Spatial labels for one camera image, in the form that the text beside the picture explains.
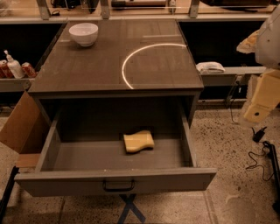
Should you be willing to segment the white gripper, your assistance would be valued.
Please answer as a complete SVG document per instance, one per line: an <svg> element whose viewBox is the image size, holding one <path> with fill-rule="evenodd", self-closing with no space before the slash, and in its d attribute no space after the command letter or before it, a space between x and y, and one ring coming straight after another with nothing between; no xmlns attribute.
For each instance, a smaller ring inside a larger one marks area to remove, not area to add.
<svg viewBox="0 0 280 224"><path fill-rule="evenodd" d="M243 114L246 121L260 123L280 103L280 5L273 10L259 31L245 38L236 47L236 51L255 53L257 63L272 68L255 79L253 95L248 99Z"/></svg>

